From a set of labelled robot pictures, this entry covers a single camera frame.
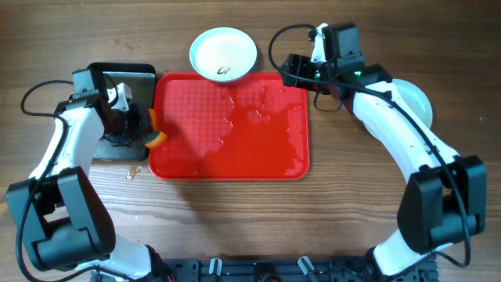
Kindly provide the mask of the orange green sponge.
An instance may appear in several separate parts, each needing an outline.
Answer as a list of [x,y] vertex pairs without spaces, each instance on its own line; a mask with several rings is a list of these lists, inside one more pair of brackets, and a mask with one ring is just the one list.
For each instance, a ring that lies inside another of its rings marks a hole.
[[150,115],[151,129],[147,132],[143,142],[147,148],[153,149],[159,147],[159,145],[161,145],[168,136],[158,128],[155,110],[150,108],[148,109],[148,113]]

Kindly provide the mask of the white plate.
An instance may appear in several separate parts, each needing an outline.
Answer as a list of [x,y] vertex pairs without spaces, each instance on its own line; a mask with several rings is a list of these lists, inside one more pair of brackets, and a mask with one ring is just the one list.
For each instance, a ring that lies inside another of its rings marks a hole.
[[258,59],[252,38],[233,27],[216,27],[200,34],[189,49],[193,69],[220,83],[236,81],[251,71]]
[[[420,120],[420,127],[431,130],[433,110],[424,92],[411,82],[393,78],[391,83],[380,81],[367,85],[368,89],[377,92],[391,91],[391,99],[395,101],[415,122]],[[369,128],[369,131],[380,141],[397,136],[403,129],[411,132],[413,126],[390,104],[381,99],[358,93],[355,101],[355,116]]]

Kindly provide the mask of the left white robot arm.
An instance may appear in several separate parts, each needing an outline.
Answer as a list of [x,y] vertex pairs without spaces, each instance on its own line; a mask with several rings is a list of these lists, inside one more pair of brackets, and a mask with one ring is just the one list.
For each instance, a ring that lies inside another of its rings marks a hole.
[[110,214],[89,181],[102,140],[130,147],[140,140],[155,147],[165,138],[152,109],[132,102],[116,74],[153,81],[154,67],[142,63],[92,63],[73,73],[74,93],[51,113],[55,131],[29,178],[9,186],[6,200],[16,224],[16,260],[32,269],[59,270],[71,280],[93,272],[112,281],[173,281],[175,273],[148,245],[116,234]]

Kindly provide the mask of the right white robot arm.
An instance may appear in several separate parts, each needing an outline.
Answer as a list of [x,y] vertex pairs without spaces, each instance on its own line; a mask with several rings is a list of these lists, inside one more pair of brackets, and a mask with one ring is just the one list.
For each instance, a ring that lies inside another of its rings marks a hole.
[[394,78],[381,65],[366,65],[355,24],[308,25],[308,38],[310,56],[291,54],[278,66],[283,84],[332,96],[373,131],[406,182],[397,230],[367,251],[360,279],[423,278],[423,264],[458,243],[461,266],[468,266],[471,238],[485,228],[485,164],[442,142],[405,103]]

